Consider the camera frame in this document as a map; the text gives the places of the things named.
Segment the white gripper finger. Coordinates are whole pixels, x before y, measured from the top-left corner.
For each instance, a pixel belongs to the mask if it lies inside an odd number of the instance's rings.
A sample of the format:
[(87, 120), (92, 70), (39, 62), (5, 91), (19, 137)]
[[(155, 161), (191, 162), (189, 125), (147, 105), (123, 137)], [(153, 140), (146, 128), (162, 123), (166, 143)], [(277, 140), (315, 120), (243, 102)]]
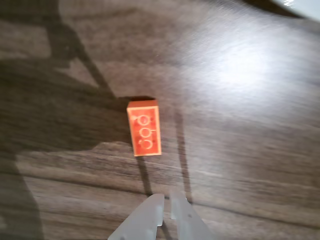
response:
[(179, 240), (213, 240), (214, 235), (197, 214), (186, 196), (178, 191), (170, 192), (171, 218), (177, 226)]
[(156, 193), (141, 203), (108, 240), (155, 240), (163, 224), (165, 196)]

